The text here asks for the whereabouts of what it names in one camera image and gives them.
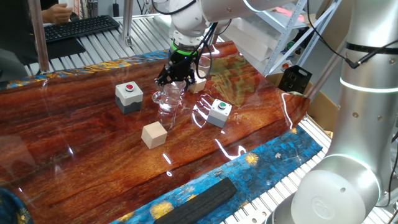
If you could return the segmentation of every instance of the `red button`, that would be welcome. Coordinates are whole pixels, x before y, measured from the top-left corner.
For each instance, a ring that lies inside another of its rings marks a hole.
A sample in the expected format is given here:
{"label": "red button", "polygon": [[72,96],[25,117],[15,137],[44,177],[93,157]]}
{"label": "red button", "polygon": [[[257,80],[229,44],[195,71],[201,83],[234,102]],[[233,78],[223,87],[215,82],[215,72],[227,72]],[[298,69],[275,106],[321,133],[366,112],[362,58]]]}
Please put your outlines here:
{"label": "red button", "polygon": [[134,91],[134,86],[133,85],[126,85],[126,91],[128,91],[128,92]]}

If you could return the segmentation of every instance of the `wooden table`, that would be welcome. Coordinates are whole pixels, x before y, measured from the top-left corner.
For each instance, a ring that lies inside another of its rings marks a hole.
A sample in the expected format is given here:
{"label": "wooden table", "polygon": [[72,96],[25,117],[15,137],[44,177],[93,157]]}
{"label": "wooden table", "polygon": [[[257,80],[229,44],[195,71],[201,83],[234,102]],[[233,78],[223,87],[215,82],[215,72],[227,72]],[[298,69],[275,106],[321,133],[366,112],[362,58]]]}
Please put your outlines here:
{"label": "wooden table", "polygon": [[[270,84],[231,42],[216,45],[213,56],[205,90],[183,95],[166,143],[154,149],[141,132],[159,120],[151,97],[166,60],[0,92],[0,186],[25,202],[36,224],[107,223],[302,119],[309,100]],[[115,86],[130,81],[144,100],[123,115]],[[222,129],[205,119],[215,98],[233,105]]]}

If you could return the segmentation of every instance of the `black cable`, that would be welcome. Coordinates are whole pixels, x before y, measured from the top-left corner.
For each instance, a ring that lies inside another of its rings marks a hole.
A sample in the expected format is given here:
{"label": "black cable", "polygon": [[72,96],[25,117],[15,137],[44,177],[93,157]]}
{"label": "black cable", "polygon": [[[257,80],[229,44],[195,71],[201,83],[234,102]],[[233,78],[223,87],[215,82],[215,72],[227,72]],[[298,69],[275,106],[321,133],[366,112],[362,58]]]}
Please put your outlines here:
{"label": "black cable", "polygon": [[339,54],[338,52],[336,52],[335,50],[333,50],[329,44],[326,42],[326,40],[322,37],[322,35],[317,31],[317,29],[315,28],[315,26],[312,24],[311,19],[310,19],[310,0],[307,1],[307,17],[308,17],[308,21],[310,23],[310,25],[312,26],[313,30],[315,31],[315,33],[318,34],[319,38],[321,39],[321,41],[334,53],[337,54],[339,57],[341,57],[342,59],[344,59],[344,61],[352,68],[358,68],[360,65],[362,65],[363,63],[367,62],[370,58],[372,58],[373,56],[375,56],[376,54],[378,54],[379,52],[385,50],[388,46],[398,43],[398,40],[395,40],[391,43],[388,43],[382,47],[380,47],[379,49],[368,53],[367,55],[363,56],[361,59],[359,59],[357,62],[353,62],[350,59],[342,56],[341,54]]}
{"label": "black cable", "polygon": [[138,3],[139,10],[141,11],[141,15],[142,15],[142,12],[144,12],[144,8],[141,8],[141,4],[139,3],[139,0],[137,0],[137,3]]}
{"label": "black cable", "polygon": [[[210,74],[210,72],[211,72],[211,68],[212,68],[212,66],[213,66],[213,57],[212,57],[212,55],[211,55],[211,49],[210,49],[210,47],[209,47],[209,45],[208,45],[208,41],[210,40],[211,36],[213,35],[214,31],[216,30],[217,25],[218,25],[218,23],[214,23],[213,25],[211,25],[209,32],[206,34],[205,38],[203,38],[203,40],[202,40],[203,47],[202,47],[202,49],[201,49],[201,51],[200,51],[200,54],[198,54],[197,61],[195,62],[196,65],[197,65],[197,75],[198,75],[198,78],[202,78],[202,79],[203,79],[203,78],[206,78],[206,77]],[[209,51],[209,55],[210,55],[210,67],[209,67],[209,71],[207,72],[207,74],[206,74],[204,77],[201,77],[201,76],[199,75],[199,61],[200,61],[201,55],[203,54],[203,51],[204,51],[205,48],[207,48],[208,51]]]}
{"label": "black cable", "polygon": [[188,9],[190,6],[192,6],[193,4],[195,4],[196,1],[197,1],[197,0],[192,0],[192,2],[188,3],[186,6],[180,8],[180,9],[177,9],[176,11],[173,11],[173,12],[162,12],[162,11],[158,10],[158,9],[155,7],[154,0],[152,0],[152,5],[154,6],[154,9],[155,9],[158,13],[160,13],[160,14],[163,14],[163,15],[173,15],[173,14],[176,14],[176,13],[179,13],[179,12],[182,12],[182,11]]}
{"label": "black cable", "polygon": [[317,29],[315,28],[315,26],[312,24],[311,22],[311,18],[310,18],[310,0],[307,1],[307,17],[308,17],[308,21],[310,23],[310,25],[312,26],[313,30],[318,34],[319,38],[321,39],[321,41],[334,53],[337,54],[338,56],[340,56],[342,59],[346,60],[346,57],[342,56],[341,54],[337,53],[335,50],[333,50],[329,44],[325,41],[325,39],[322,37],[322,35],[317,31]]}
{"label": "black cable", "polygon": [[[393,143],[395,140],[397,140],[397,138],[398,138],[398,131],[396,132],[396,134],[392,138],[391,143]],[[392,167],[392,171],[391,171],[391,175],[390,175],[390,181],[389,181],[389,185],[388,185],[388,202],[387,202],[386,205],[376,206],[377,208],[385,208],[385,207],[390,205],[390,202],[391,202],[391,183],[392,183],[392,178],[394,177],[394,171],[395,171],[395,169],[397,167],[397,163],[398,163],[398,145],[397,145],[396,160],[394,162],[394,166]]]}
{"label": "black cable", "polygon": [[199,69],[198,69],[199,66],[197,65],[197,75],[198,75],[198,78],[201,78],[201,79],[204,79],[204,78],[206,78],[208,75],[210,75],[211,68],[212,68],[212,66],[213,66],[213,57],[211,56],[211,49],[210,49],[209,45],[207,44],[207,42],[204,42],[203,44],[204,44],[203,48],[206,47],[207,50],[209,51],[209,55],[210,55],[210,67],[209,67],[209,71],[207,72],[207,74],[206,74],[204,77],[201,77],[201,76],[199,75]]}
{"label": "black cable", "polygon": [[[209,33],[210,33],[210,30],[205,34],[205,37],[204,37],[204,38],[202,39],[202,41],[198,44],[198,46],[192,51],[192,53],[189,55],[189,57],[193,56],[193,54],[194,54],[195,52],[198,53],[199,47],[202,45],[203,41],[208,37],[208,34],[209,34]],[[171,65],[171,67],[177,67],[177,66],[179,66],[181,63],[184,63],[184,61],[182,60],[182,61],[179,62],[179,63],[173,64],[173,65]]]}
{"label": "black cable", "polygon": [[229,25],[231,25],[231,22],[232,22],[232,19],[229,20],[229,22],[228,22],[228,24],[226,25],[225,29],[224,29],[222,32],[220,32],[219,34],[216,34],[216,35],[224,34],[225,31],[228,29]]}

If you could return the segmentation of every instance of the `keyboard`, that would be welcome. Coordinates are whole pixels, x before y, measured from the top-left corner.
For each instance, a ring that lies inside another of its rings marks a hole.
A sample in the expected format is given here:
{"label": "keyboard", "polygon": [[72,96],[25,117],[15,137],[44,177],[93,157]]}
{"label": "keyboard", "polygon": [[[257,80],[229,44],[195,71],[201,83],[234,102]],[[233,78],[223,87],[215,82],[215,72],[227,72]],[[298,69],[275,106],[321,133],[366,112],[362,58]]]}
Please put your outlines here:
{"label": "keyboard", "polygon": [[116,29],[119,23],[108,15],[44,27],[45,41],[54,42],[71,37],[81,37],[101,31]]}

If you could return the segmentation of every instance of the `beige cube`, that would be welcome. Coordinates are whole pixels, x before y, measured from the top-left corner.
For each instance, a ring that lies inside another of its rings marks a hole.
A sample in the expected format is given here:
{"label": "beige cube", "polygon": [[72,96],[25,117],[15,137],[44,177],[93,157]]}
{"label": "beige cube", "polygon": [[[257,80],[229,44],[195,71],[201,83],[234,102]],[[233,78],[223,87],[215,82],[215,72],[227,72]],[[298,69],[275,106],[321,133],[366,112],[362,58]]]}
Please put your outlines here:
{"label": "beige cube", "polygon": [[[199,70],[199,74],[201,77],[204,77],[206,75],[206,73],[204,71]],[[206,85],[206,78],[199,78],[197,73],[195,72],[195,80],[197,81],[195,84],[192,84],[189,87],[189,90],[192,93],[198,93],[202,90],[205,89],[205,85]]]}
{"label": "beige cube", "polygon": [[158,122],[148,124],[142,129],[141,139],[147,144],[149,149],[153,149],[166,142],[167,131]]}

